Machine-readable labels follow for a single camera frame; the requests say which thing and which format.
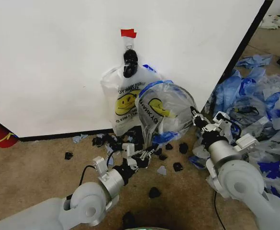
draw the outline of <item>blue plastic bag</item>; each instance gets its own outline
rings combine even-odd
[[[226,112],[235,102],[240,90],[241,82],[240,72],[234,69],[230,78],[215,87],[216,100],[213,116],[215,116],[218,111]]]
[[[259,55],[255,54],[252,57],[245,57],[244,59],[238,61],[236,66],[244,66],[246,69],[252,69],[254,67],[266,66],[270,64],[272,60],[272,55]]]
[[[240,96],[253,95],[256,90],[257,82],[265,75],[265,71],[266,70],[261,67],[253,68],[249,75],[242,79],[239,91]]]
[[[268,115],[268,118],[272,120],[273,118],[279,118],[280,117],[280,109],[274,109],[276,102],[280,98],[280,92],[274,93],[268,99],[265,101],[266,105],[266,112]]]

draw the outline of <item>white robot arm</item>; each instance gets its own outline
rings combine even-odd
[[[231,122],[226,113],[218,112],[214,124],[204,118],[195,108],[193,123],[201,129],[205,148],[210,153],[206,162],[215,189],[224,197],[245,203],[255,214],[260,230],[280,230],[280,198],[264,191],[260,172],[251,164],[240,160],[243,153],[258,144],[250,134],[229,145],[222,136],[222,128]]]

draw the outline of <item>white partition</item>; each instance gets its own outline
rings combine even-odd
[[[100,79],[123,61],[122,28],[202,109],[262,4],[0,0],[0,123],[20,137],[111,128]]]

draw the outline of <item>black debris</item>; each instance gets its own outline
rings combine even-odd
[[[166,149],[166,150],[172,150],[172,149],[173,149],[173,146],[172,146],[171,144],[167,144],[167,145],[165,146],[165,149]]]
[[[181,143],[179,145],[179,152],[182,153],[182,154],[186,154],[188,152],[188,145],[186,143]]]
[[[167,155],[164,155],[164,154],[161,154],[159,156],[159,159],[162,160],[162,161],[164,161],[166,158],[167,158]]]
[[[138,128],[138,127],[135,127],[134,130],[130,130],[130,131],[126,132],[125,135],[120,136],[120,137],[115,136],[115,135],[109,135],[109,134],[102,134],[99,136],[100,137],[95,137],[92,140],[93,146],[100,147],[106,143],[109,145],[109,147],[113,151],[120,151],[120,150],[122,150],[123,143],[130,142],[130,143],[134,143],[135,151],[143,149],[144,139],[143,139],[143,135],[142,135],[142,130],[141,130],[141,128]],[[126,141],[127,137],[132,137],[131,141],[129,141],[129,140]]]
[[[103,141],[102,138],[95,137],[95,138],[93,138],[93,140],[92,140],[92,145],[93,145],[93,146],[96,145],[98,148],[99,148],[100,146],[102,146],[103,144],[104,144],[104,141]]]
[[[134,229],[136,228],[134,215],[129,211],[123,216],[123,228],[124,229]]]
[[[179,172],[179,171],[183,170],[183,167],[179,162],[174,163],[173,167],[174,167],[175,172]]]
[[[153,199],[159,196],[161,196],[159,189],[157,189],[156,187],[152,187],[149,191],[149,198]]]
[[[72,157],[73,157],[73,153],[72,152],[66,152],[65,156],[64,156],[64,159],[65,160],[70,160],[70,159],[72,159]]]
[[[160,156],[162,154],[162,149],[159,148],[156,152],[155,155]]]

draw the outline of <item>black baseboard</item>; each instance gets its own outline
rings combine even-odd
[[[72,138],[74,136],[80,136],[81,134],[96,135],[99,133],[114,133],[114,132],[112,128],[108,128],[108,129],[76,132],[76,133],[63,133],[63,134],[53,134],[53,135],[45,135],[45,136],[25,137],[25,138],[19,138],[19,140],[20,141],[50,140],[50,139],[58,139],[58,138]]]

